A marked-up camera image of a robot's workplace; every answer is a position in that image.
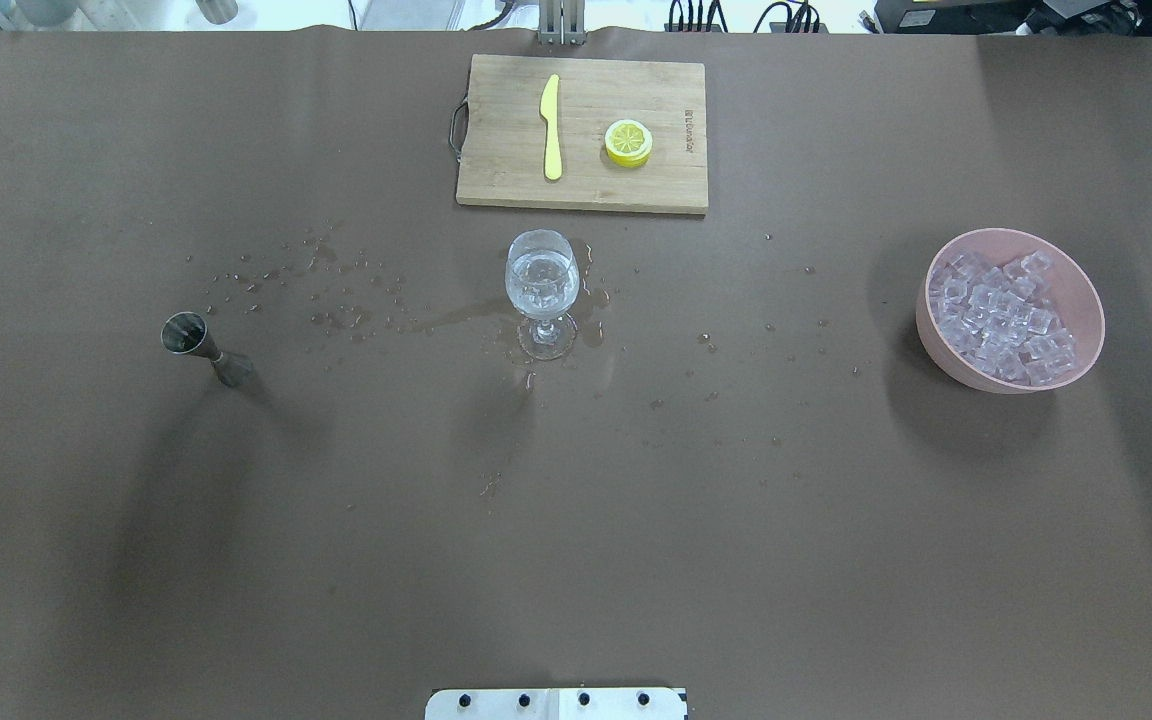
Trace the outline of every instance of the lemon slice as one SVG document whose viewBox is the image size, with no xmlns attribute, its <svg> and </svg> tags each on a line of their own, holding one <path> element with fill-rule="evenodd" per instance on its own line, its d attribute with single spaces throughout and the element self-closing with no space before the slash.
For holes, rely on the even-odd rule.
<svg viewBox="0 0 1152 720">
<path fill-rule="evenodd" d="M 602 146 L 616 165 L 637 168 L 652 156 L 652 131 L 637 120 L 616 120 L 602 136 Z"/>
</svg>

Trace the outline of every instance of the jigger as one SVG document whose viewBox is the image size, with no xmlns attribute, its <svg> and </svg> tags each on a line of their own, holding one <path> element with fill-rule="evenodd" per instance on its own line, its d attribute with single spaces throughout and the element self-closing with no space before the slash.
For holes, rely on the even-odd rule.
<svg viewBox="0 0 1152 720">
<path fill-rule="evenodd" d="M 197 313 L 176 313 L 162 325 L 162 347 L 173 355 L 195 355 L 211 361 L 215 378 L 225 387 L 238 387 L 256 372 L 250 357 L 217 347 L 207 333 L 207 323 Z"/>
</svg>

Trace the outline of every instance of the wine glass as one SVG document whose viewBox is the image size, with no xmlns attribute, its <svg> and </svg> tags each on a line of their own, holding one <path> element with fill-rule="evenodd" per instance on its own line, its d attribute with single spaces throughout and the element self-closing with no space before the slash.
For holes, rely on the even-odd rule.
<svg viewBox="0 0 1152 720">
<path fill-rule="evenodd" d="M 250 357 L 217 347 L 207 333 L 207 323 L 197 313 L 176 313 L 162 325 L 162 347 L 173 355 L 196 355 L 211 361 L 215 378 L 225 387 L 238 387 L 256 372 Z"/>
<path fill-rule="evenodd" d="M 553 361 L 571 348 L 576 320 L 567 310 L 579 293 L 579 268 L 562 233 L 535 229 L 513 238 L 503 288 L 526 317 L 518 325 L 522 351 L 537 361 Z"/>
</svg>

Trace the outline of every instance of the white plate with bolts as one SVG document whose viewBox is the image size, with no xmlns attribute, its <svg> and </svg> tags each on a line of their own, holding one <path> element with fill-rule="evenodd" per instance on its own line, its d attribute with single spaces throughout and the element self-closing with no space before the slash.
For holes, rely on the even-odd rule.
<svg viewBox="0 0 1152 720">
<path fill-rule="evenodd" d="M 687 720 L 682 688 L 447 689 L 425 720 Z"/>
</svg>

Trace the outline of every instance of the pink bowl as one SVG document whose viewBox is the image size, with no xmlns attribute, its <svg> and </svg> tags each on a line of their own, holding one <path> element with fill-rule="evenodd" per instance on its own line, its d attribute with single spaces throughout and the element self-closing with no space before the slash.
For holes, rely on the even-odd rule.
<svg viewBox="0 0 1152 720">
<path fill-rule="evenodd" d="M 1023 386 L 1023 384 L 1000 381 L 1000 379 L 984 374 L 950 347 L 950 343 L 945 340 L 941 331 L 937 327 L 937 323 L 932 320 L 932 304 L 927 297 L 927 288 L 932 282 L 932 270 L 941 266 L 948 256 L 961 250 L 975 250 L 983 255 L 984 259 L 995 265 L 1010 263 L 1034 250 L 1046 251 L 1051 256 L 1052 266 L 1051 270 L 1047 270 L 1051 290 L 1047 291 L 1047 297 L 1055 302 L 1062 323 L 1078 341 L 1075 350 L 1078 364 L 1074 366 L 1074 370 L 1064 373 L 1060 381 L 1048 384 L 1048 386 Z M 932 264 L 929 265 L 927 274 L 923 278 L 918 301 L 914 304 L 914 316 L 918 323 L 918 338 L 923 341 L 923 347 L 927 348 L 927 355 L 932 356 L 932 361 L 940 365 L 941 370 L 968 387 L 1002 393 L 1002 395 L 1021 395 L 1021 393 L 1068 386 L 1069 382 L 1076 381 L 1092 369 L 1105 346 L 1105 309 L 1101 306 L 1101 296 L 1097 295 L 1091 279 L 1087 279 L 1087 273 L 1084 273 L 1078 263 L 1071 260 L 1069 255 L 1061 252 L 1059 247 L 1052 245 L 1041 237 L 1034 237 L 1032 234 L 1011 232 L 1011 229 L 1006 228 L 967 232 L 948 242 L 948 245 L 942 247 L 941 251 L 937 252 L 935 258 L 932 259 Z"/>
</svg>

